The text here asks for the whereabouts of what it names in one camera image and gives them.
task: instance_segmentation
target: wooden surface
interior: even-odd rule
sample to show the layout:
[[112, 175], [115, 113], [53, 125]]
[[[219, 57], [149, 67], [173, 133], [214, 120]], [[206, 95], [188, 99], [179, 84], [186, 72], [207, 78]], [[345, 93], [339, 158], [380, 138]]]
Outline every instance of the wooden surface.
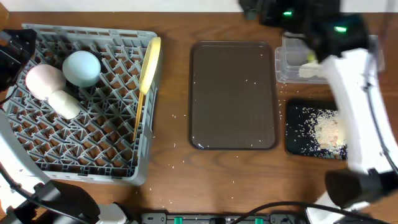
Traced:
[[[373, 34], [380, 26], [381, 16], [366, 15]], [[308, 97], [331, 99], [331, 92], [326, 85], [278, 84], [283, 116], [280, 121], [281, 141], [273, 150], [198, 151], [188, 142], [191, 46], [199, 40], [263, 40], [275, 49], [281, 46], [279, 29], [245, 21], [239, 13], [144, 12], [12, 12], [7, 27], [18, 29], [24, 22], [151, 30], [162, 38], [164, 66], [155, 113], [156, 138], [153, 139], [147, 181], [140, 187], [71, 182], [85, 189], [98, 203], [120, 202], [136, 211], [244, 213], [267, 202], [314, 202], [325, 191], [325, 172], [346, 167], [341, 161], [291, 156], [284, 150], [286, 101]], [[382, 74], [381, 88], [394, 134], [398, 137], [396, 24], [396, 20], [391, 22], [386, 42], [384, 53], [387, 71]], [[398, 223], [397, 200], [398, 195], [395, 194], [365, 211], [387, 222]]]
[[3, 29], [8, 21], [8, 10], [0, 3], [0, 29]]

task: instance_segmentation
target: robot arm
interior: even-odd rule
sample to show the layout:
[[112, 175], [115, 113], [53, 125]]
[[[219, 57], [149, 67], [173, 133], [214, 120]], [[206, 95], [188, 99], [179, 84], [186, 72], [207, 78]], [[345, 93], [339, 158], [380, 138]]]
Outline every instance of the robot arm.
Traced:
[[[328, 191], [318, 199], [317, 204], [360, 210], [395, 189], [386, 190], [387, 183], [397, 187], [397, 176], [387, 161], [386, 153], [393, 164], [398, 164], [398, 146], [388, 122], [377, 80], [377, 60], [372, 57], [375, 55], [366, 49], [354, 49], [343, 52], [341, 58], [331, 55], [322, 62], [346, 132], [348, 167], [353, 174], [365, 175], [365, 178], [355, 179], [344, 175], [343, 177], [350, 178], [340, 181], [340, 175], [333, 178], [333, 172], [330, 172], [326, 175]], [[382, 148], [382, 142], [389, 152]], [[355, 185], [350, 182], [352, 180], [362, 180], [362, 184]], [[371, 183], [371, 186], [366, 187], [364, 183]], [[352, 190], [358, 194], [349, 194]], [[314, 208], [307, 209], [307, 217], [311, 223], [334, 223], [343, 218], [340, 214]]]
[[[9, 127], [9, 125], [7, 115], [0, 111], [0, 127]], [[50, 180], [26, 153], [11, 128], [0, 128], [0, 150], [2, 155], [0, 164], [24, 190], [33, 194], [34, 186], [45, 184]], [[1, 206], [5, 212], [9, 207], [16, 208], [26, 200], [12, 190], [2, 177], [0, 177], [0, 186]]]
[[[303, 34], [320, 61], [345, 126], [349, 170], [326, 173], [326, 192], [316, 202], [359, 210], [398, 189], [398, 147], [388, 122], [376, 55], [367, 26], [357, 14], [342, 14], [339, 0], [240, 0], [247, 18]], [[311, 223], [343, 216], [307, 209]]]

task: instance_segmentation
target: black cable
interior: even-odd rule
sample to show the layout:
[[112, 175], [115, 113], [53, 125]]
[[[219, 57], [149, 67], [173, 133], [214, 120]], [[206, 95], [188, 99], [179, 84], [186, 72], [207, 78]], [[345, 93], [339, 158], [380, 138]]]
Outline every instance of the black cable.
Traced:
[[5, 98], [4, 100], [2, 100], [2, 101], [0, 101], [0, 105], [3, 105], [3, 103], [5, 103], [5, 102], [7, 102], [9, 99], [11, 99], [11, 97], [14, 95], [14, 93], [18, 90], [18, 88], [19, 88], [19, 86], [18, 86], [18, 84], [16, 84], [16, 87], [15, 87], [15, 89], [12, 91], [12, 93], [7, 97], [7, 98]]
[[22, 189], [20, 187], [20, 185], [18, 185], [18, 184], [16, 184], [14, 182], [14, 180], [9, 176], [9, 174], [7, 173], [7, 171], [2, 166], [1, 163], [0, 163], [0, 173], [3, 176], [3, 178], [7, 181], [7, 183], [10, 185], [10, 189], [15, 190], [17, 193], [19, 193], [21, 196], [23, 196], [26, 200], [32, 202], [33, 204], [35, 204], [35, 205], [37, 205], [39, 207], [45, 208], [45, 209], [47, 209], [47, 210], [49, 210], [51, 212], [55, 212], [55, 213], [58, 213], [60, 215], [72, 218], [72, 219], [74, 219], [76, 221], [79, 221], [81, 223], [89, 224], [86, 220], [84, 220], [84, 219], [82, 219], [80, 217], [74, 217], [73, 215], [69, 215], [69, 214], [61, 212], [61, 211], [59, 211], [57, 209], [49, 207], [48, 205], [45, 204], [44, 201], [33, 199], [30, 195], [28, 195], [28, 193], [25, 192], [24, 189]]
[[349, 211], [346, 211], [346, 210], [332, 208], [332, 207], [328, 207], [328, 206], [324, 206], [324, 205], [305, 203], [305, 202], [272, 202], [272, 203], [267, 203], [265, 205], [258, 206], [257, 208], [251, 210], [250, 212], [247, 212], [246, 214], [242, 215], [241, 217], [239, 217], [235, 221], [231, 222], [230, 224], [237, 224], [237, 223], [243, 221], [245, 218], [247, 218], [247, 217], [249, 217], [251, 215], [254, 215], [257, 212], [260, 212], [263, 209], [276, 207], [276, 206], [286, 206], [286, 205], [300, 206], [300, 207], [305, 207], [305, 208], [316, 208], [316, 209], [325, 210], [325, 211], [329, 211], [329, 212], [339, 213], [339, 214], [342, 214], [342, 215], [345, 215], [345, 216], [351, 217], [351, 218], [357, 218], [358, 220], [366, 220], [366, 221], [370, 221], [370, 222], [373, 222], [373, 223], [388, 224], [387, 222], [384, 222], [382, 220], [378, 220], [378, 219], [371, 218], [371, 217], [366, 217], [364, 215], [359, 215], [357, 213], [349, 212]]

